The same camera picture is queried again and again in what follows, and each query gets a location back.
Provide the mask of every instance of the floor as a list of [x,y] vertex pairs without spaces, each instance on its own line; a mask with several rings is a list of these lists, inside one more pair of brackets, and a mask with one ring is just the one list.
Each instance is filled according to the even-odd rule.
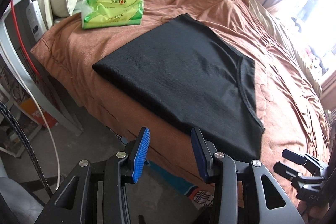
[[[84,107],[78,107],[66,90],[53,80],[63,103],[71,114],[75,114],[84,128],[80,137],[67,131],[61,125],[52,128],[58,149],[61,174],[67,175],[82,159],[97,162],[108,159],[123,145],[102,123],[91,116]],[[57,174],[56,157],[49,134],[41,131],[31,145],[46,177]],[[30,158],[24,152],[20,159],[1,153],[9,178],[17,182],[38,179]],[[127,199],[132,223],[138,223],[138,215],[145,217],[147,224],[192,223],[199,211],[191,201],[171,187],[159,174],[145,166],[142,177],[135,185],[127,185]],[[35,193],[44,202],[48,196],[44,190]],[[101,203],[97,205],[97,223],[102,223]]]

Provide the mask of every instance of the power strip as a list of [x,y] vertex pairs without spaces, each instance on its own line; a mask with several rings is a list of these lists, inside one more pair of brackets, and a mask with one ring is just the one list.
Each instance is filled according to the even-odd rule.
[[29,3],[28,7],[26,8],[26,15],[29,21],[31,32],[33,33],[37,42],[47,31],[37,0]]

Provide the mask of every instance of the bolt head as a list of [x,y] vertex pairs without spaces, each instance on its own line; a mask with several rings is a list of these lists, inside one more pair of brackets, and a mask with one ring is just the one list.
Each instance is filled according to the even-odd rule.
[[117,153],[117,158],[122,159],[124,157],[126,157],[126,153],[124,151],[121,151],[121,152]]
[[225,157],[225,154],[222,153],[222,152],[216,152],[216,153],[215,153],[215,157],[218,158],[218,159],[222,159],[222,158]]
[[87,161],[87,160],[81,160],[80,162],[79,162],[79,166],[80,167],[85,167],[85,166],[87,166],[89,164],[89,162]]
[[260,160],[253,160],[252,161],[252,164],[255,166],[255,167],[260,167],[262,166],[262,163]]

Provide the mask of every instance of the beige blanket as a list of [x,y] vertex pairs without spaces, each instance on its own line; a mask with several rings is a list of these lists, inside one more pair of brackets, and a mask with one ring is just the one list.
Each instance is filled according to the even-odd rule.
[[[145,0],[141,25],[83,30],[80,14],[47,31],[34,56],[87,110],[128,140],[141,126],[151,131],[148,157],[169,172],[213,192],[198,176],[190,137],[101,78],[92,65],[139,35],[189,13],[255,61],[256,111],[263,122],[261,158],[273,172],[285,148],[329,159],[322,106],[285,47],[250,12],[248,0]],[[294,166],[304,175],[305,169]],[[274,175],[298,205],[290,182]]]

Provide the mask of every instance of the wrinkled fabric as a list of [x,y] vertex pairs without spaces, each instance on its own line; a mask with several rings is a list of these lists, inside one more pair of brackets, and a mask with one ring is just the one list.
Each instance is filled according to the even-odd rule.
[[302,79],[302,72],[287,50],[249,11],[248,0],[145,0],[141,25],[93,30],[83,30],[77,14],[48,30],[32,53],[103,124],[128,140],[134,139],[142,126],[148,127],[149,159],[213,192],[213,185],[199,178],[190,137],[92,69],[94,63],[127,42],[184,13],[255,61],[256,112],[265,127],[260,160],[298,205],[296,190],[290,181],[274,174],[273,165],[283,161],[309,175],[303,167],[283,160],[281,153],[288,148],[328,162],[329,131],[311,84]]
[[306,64],[304,58],[299,53],[298,49],[294,47],[295,37],[290,35],[290,32],[283,26],[283,24],[272,16],[257,0],[249,0],[250,11],[259,19],[264,25],[267,32],[274,36],[278,44],[281,44],[289,54],[289,56],[297,62],[303,75],[303,79],[307,78],[312,85],[318,98],[322,98],[322,89],[316,77],[312,74],[309,66]]

